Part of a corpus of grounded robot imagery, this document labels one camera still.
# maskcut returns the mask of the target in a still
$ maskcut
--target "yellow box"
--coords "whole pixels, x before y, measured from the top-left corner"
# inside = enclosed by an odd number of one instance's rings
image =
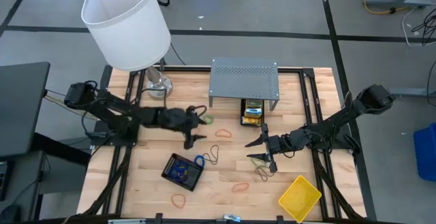
[[[313,206],[318,202],[321,193],[304,177],[298,176],[286,192],[280,197],[279,204],[297,222],[301,223]]]

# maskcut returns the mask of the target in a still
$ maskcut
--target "white lamp shade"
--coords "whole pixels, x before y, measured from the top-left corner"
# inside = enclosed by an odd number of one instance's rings
[[[106,61],[117,69],[147,68],[170,47],[157,0],[85,0],[82,20]]]

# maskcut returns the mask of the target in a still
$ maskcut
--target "gray floor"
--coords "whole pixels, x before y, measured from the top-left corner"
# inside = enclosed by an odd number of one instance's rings
[[[0,22],[15,1],[0,0]],[[170,7],[162,8],[170,29],[328,34],[321,0],[171,1]],[[84,27],[80,19],[82,2],[23,0],[10,25]],[[362,0],[330,0],[330,7],[338,35],[402,36],[401,19],[407,11],[371,15],[364,10]],[[430,10],[431,7],[416,10],[406,23],[420,24]],[[255,57],[275,59],[282,66],[331,67],[340,89],[330,40],[173,35],[172,42],[188,65],[209,65],[212,57]],[[402,43],[339,42],[339,46],[354,96],[373,83],[385,87],[425,87],[429,67],[436,55],[434,46],[407,48]],[[166,60],[169,64],[180,64],[172,50]],[[0,65],[37,61],[51,63],[48,88],[61,93],[65,93],[73,82],[99,80],[106,64],[88,33],[6,31],[0,37]],[[435,115],[435,109],[424,99],[402,97],[385,114],[358,119],[380,221],[434,223],[436,182],[418,177],[412,135],[415,130],[432,123]],[[37,130],[56,140],[83,136],[80,117],[47,101],[43,102]],[[87,148],[89,143],[74,146]],[[57,159],[50,161],[54,169],[43,187],[44,192],[50,194],[44,197],[41,217],[73,214],[85,169]],[[60,185],[68,192],[55,193],[60,191]]]

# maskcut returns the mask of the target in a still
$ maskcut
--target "lamp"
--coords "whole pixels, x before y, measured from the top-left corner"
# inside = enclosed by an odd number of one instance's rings
[[[149,95],[172,91],[171,81],[152,65],[167,53],[171,35],[157,0],[84,0],[82,20],[109,65],[124,71],[146,70]]]

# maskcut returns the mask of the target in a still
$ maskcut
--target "green rubber band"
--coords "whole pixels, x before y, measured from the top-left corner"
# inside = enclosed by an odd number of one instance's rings
[[[213,116],[212,115],[204,115],[203,116],[204,122],[206,122],[208,125],[213,124]]]

